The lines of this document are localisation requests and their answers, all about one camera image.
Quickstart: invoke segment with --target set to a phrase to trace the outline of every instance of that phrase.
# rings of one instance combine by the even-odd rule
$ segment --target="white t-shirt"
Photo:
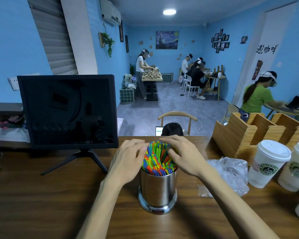
[[[136,60],[136,71],[138,71],[138,72],[144,72],[144,69],[140,68],[140,61],[142,61],[143,62],[143,66],[145,66],[143,56],[139,56],[137,58],[137,60]]]
[[[184,59],[182,61],[182,71],[183,71],[183,73],[187,73],[188,72],[188,70],[186,68],[188,68],[188,61],[186,59]]]

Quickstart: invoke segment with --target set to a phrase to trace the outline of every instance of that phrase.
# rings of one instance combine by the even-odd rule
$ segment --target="hanging plant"
[[[107,49],[107,53],[109,55],[109,57],[112,57],[112,45],[114,44],[114,40],[112,38],[110,38],[110,35],[108,35],[107,33],[102,33],[103,34],[103,41],[105,44],[108,45],[108,49]]]

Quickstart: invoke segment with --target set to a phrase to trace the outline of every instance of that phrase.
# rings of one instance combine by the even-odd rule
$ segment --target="green t-shirt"
[[[249,87],[250,85],[246,87],[244,93],[246,93]],[[253,92],[249,100],[242,105],[241,109],[244,110],[245,112],[250,112],[250,113],[261,112],[262,104],[273,100],[274,99],[271,95],[271,91],[263,87],[262,85],[259,85],[255,89],[255,91]]]

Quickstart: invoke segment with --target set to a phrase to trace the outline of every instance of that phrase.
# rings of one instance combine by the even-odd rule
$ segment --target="ceiling light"
[[[174,15],[176,13],[175,9],[167,9],[163,11],[164,15]]]

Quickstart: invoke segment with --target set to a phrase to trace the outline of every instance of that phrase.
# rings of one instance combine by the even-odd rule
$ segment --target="metal shutter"
[[[44,51],[54,75],[77,75],[60,0],[28,0]]]

